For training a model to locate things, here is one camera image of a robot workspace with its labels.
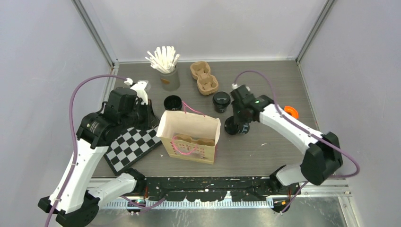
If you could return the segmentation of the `single black coffee cup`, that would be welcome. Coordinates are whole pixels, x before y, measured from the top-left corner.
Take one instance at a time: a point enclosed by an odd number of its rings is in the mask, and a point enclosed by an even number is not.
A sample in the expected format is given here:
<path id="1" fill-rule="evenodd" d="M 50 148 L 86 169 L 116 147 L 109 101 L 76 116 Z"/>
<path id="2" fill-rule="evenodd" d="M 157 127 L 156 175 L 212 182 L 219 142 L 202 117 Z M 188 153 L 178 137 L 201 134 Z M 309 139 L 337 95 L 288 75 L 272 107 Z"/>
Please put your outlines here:
<path id="1" fill-rule="evenodd" d="M 227 110 L 227 105 L 219 105 L 219 104 L 215 104 L 214 105 L 214 110 L 217 113 L 224 113 Z"/>

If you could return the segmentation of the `black coffee lid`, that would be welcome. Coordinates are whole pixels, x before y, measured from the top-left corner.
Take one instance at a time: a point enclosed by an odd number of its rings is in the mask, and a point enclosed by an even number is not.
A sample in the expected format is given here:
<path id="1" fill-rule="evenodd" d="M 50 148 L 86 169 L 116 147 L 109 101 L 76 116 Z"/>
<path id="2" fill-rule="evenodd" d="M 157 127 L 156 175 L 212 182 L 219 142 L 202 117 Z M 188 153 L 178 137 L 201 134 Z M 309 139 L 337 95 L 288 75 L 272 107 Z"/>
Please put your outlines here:
<path id="1" fill-rule="evenodd" d="M 215 106 L 227 107 L 231 103 L 231 97 L 226 92 L 216 92 L 213 96 L 212 102 Z"/>
<path id="2" fill-rule="evenodd" d="M 235 123 L 233 116 L 225 120 L 224 129 L 229 135 L 237 135 L 239 133 L 239 125 Z"/>

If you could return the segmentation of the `paper bag with pink handles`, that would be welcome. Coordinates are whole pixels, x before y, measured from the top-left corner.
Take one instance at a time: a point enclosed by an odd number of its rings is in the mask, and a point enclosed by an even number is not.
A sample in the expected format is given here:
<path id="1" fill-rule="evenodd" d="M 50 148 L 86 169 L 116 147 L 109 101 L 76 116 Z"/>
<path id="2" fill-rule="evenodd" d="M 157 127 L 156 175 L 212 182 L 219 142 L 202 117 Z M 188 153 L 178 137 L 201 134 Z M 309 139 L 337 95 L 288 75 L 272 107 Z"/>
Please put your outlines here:
<path id="1" fill-rule="evenodd" d="M 182 111 L 166 110 L 157 129 L 170 157 L 214 164 L 221 121 L 196 111 L 182 102 Z"/>

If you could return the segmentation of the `brown cardboard cup carrier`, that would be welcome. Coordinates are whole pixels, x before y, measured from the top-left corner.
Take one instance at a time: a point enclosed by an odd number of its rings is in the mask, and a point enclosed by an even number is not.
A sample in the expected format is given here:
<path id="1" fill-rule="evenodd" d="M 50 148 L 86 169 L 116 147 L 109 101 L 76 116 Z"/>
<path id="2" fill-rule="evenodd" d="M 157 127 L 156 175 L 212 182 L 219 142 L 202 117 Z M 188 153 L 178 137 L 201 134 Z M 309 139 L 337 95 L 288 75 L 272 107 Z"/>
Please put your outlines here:
<path id="1" fill-rule="evenodd" d="M 216 77 L 211 74 L 211 68 L 207 62 L 194 62 L 190 66 L 190 71 L 202 95 L 208 96 L 218 91 L 219 83 Z"/>

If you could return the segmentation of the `single brown cup carrier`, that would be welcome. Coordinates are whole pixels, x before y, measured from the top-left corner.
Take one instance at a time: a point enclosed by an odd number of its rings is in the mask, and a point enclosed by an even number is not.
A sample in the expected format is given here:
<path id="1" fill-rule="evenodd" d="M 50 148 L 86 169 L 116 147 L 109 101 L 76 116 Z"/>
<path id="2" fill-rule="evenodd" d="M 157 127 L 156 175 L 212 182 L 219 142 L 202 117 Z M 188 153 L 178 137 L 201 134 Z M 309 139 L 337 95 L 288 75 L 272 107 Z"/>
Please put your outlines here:
<path id="1" fill-rule="evenodd" d="M 204 146 L 215 146 L 215 141 L 213 139 L 207 138 L 193 138 L 189 135 L 177 134 L 173 137 L 175 140 L 182 140 L 188 143 L 204 145 Z"/>

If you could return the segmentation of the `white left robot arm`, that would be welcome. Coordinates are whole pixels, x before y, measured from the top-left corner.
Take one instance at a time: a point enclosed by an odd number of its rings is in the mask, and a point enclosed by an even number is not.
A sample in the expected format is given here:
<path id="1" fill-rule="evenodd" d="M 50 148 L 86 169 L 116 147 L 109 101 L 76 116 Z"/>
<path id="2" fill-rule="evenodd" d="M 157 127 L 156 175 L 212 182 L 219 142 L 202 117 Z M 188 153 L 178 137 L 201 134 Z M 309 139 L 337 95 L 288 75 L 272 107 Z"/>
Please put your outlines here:
<path id="1" fill-rule="evenodd" d="M 139 196 L 145 191 L 145 176 L 132 168 L 94 189 L 87 186 L 102 156 L 125 130 L 155 127 L 147 91 L 139 83 L 112 90 L 101 109 L 86 115 L 73 132 L 69 167 L 54 192 L 38 202 L 38 207 L 55 215 L 61 226 L 85 227 L 109 202 L 127 193 Z"/>

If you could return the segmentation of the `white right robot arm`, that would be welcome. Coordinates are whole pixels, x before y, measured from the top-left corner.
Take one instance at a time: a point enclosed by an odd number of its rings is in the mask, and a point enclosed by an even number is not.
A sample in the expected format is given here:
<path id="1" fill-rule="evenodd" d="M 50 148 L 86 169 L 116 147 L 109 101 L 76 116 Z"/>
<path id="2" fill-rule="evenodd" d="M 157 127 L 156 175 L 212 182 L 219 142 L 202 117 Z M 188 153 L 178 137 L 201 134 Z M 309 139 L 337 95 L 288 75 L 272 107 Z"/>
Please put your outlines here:
<path id="1" fill-rule="evenodd" d="M 266 125 L 288 141 L 303 155 L 300 164 L 284 165 L 270 175 L 270 189 L 282 194 L 289 185 L 308 181 L 321 185 L 343 164 L 342 155 L 332 146 L 339 146 L 338 137 L 329 132 L 323 134 L 276 107 L 274 101 L 265 95 L 255 97 L 245 85 L 232 84 L 233 116 L 226 126 L 240 127 L 251 122 Z"/>

